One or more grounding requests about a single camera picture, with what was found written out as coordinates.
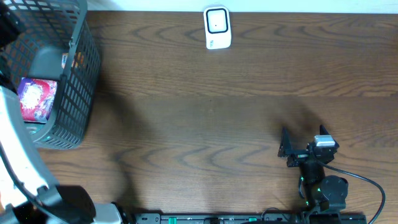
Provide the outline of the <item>red purple snack package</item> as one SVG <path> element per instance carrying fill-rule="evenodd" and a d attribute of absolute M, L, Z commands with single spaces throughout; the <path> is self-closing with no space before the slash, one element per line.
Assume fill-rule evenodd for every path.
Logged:
<path fill-rule="evenodd" d="M 22 78 L 17 94 L 25 122 L 46 123 L 49 120 L 57 87 L 57 81 Z"/>

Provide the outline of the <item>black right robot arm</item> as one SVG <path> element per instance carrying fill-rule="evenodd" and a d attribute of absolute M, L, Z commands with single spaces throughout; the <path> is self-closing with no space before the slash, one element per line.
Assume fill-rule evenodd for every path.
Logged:
<path fill-rule="evenodd" d="M 324 168 L 335 158 L 340 145 L 324 126 L 305 149 L 294 149 L 286 128 L 282 137 L 278 157 L 287 159 L 287 167 L 300 170 L 300 196 L 317 212 L 339 212 L 346 208 L 348 181 L 336 175 L 325 175 Z"/>

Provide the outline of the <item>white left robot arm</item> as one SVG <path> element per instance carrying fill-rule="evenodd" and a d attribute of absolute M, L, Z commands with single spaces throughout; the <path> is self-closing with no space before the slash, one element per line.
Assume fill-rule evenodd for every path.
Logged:
<path fill-rule="evenodd" d="M 123 223 L 113 203 L 94 203 L 80 186 L 60 185 L 22 120 L 19 98 L 1 87 L 1 223 Z"/>

